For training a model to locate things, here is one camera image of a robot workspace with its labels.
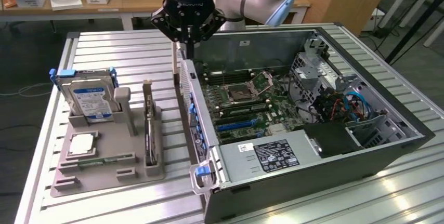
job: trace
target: hard drive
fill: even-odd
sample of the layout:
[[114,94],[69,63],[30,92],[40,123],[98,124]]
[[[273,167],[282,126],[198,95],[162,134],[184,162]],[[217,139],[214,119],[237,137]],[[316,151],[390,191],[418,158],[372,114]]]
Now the hard drive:
[[118,86],[116,70],[56,70],[49,72],[50,81],[61,91],[73,116],[84,115],[89,123],[112,120],[112,112],[121,107],[113,101],[113,90]]

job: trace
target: floor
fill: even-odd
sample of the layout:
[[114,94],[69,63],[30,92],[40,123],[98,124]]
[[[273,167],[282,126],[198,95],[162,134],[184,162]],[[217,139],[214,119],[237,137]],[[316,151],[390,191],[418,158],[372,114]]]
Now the floor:
[[[382,0],[380,7],[388,10],[393,1]],[[408,7],[410,1],[406,0],[401,7]],[[437,12],[432,15],[406,46],[422,35],[440,17]],[[57,21],[56,33],[52,32],[49,22],[26,22],[18,24],[14,29],[18,31],[10,32],[9,28],[0,30],[0,67],[6,68],[0,73],[2,81],[0,94],[16,92],[26,85],[48,82],[48,71],[58,65],[64,38],[69,31],[116,31],[121,30],[121,22],[113,19],[96,20],[94,23],[89,23],[88,20]],[[409,27],[396,29],[400,36],[404,36],[408,29]],[[400,38],[393,35],[386,38],[380,48],[385,56]],[[362,37],[361,40],[372,49],[374,49],[373,45],[378,45],[381,41],[376,37],[372,37],[374,43],[368,37]],[[394,64],[394,68],[436,104],[444,107],[444,83],[441,82],[444,81],[444,34],[430,48],[422,47],[422,41]],[[42,85],[26,93],[29,95],[41,94],[49,91],[49,88],[49,85]],[[20,191],[24,187],[32,159],[32,147],[36,145],[38,137],[38,129],[33,126],[5,130],[2,128],[24,124],[40,126],[46,102],[48,95],[40,97],[0,96],[0,115],[4,116],[0,120],[0,213],[2,213],[0,223],[13,222]],[[5,150],[4,147],[22,151]],[[4,193],[9,192],[16,194],[5,196]]]

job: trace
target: aluminum workbench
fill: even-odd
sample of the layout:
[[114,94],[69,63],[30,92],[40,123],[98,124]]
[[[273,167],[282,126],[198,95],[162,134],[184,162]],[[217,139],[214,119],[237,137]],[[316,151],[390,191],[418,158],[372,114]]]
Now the aluminum workbench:
[[[384,63],[349,31],[322,27],[414,113],[436,137],[377,175],[236,217],[225,223],[406,223],[444,220],[444,111]],[[330,52],[342,73],[350,68]],[[202,206],[188,175],[189,155],[172,80],[172,44],[157,30],[70,34],[58,69],[113,66],[130,106],[142,106],[141,82],[153,81],[162,108],[166,178],[162,181],[53,198],[69,108],[53,88],[14,223],[201,223]]]

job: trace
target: warning label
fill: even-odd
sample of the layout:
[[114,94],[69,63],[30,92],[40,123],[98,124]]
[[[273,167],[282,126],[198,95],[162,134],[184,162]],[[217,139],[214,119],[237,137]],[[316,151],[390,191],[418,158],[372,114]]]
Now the warning label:
[[256,145],[253,148],[264,172],[273,172],[298,165],[297,158],[285,139]]

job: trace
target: gray parts holder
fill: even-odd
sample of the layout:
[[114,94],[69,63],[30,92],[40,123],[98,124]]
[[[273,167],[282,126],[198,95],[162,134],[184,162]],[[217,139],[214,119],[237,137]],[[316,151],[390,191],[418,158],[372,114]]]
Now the gray parts holder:
[[[149,89],[149,95],[144,90],[144,109],[129,109],[129,89],[116,89],[114,100],[121,104],[122,111],[113,122],[88,126],[84,117],[70,117],[50,196],[121,187],[165,177],[161,109],[150,100],[150,82],[145,82],[144,86]],[[144,135],[145,130],[149,130],[149,135]],[[73,143],[73,138],[78,135],[85,138],[78,138]],[[154,156],[154,163],[146,161],[146,136],[153,144],[150,155]]]

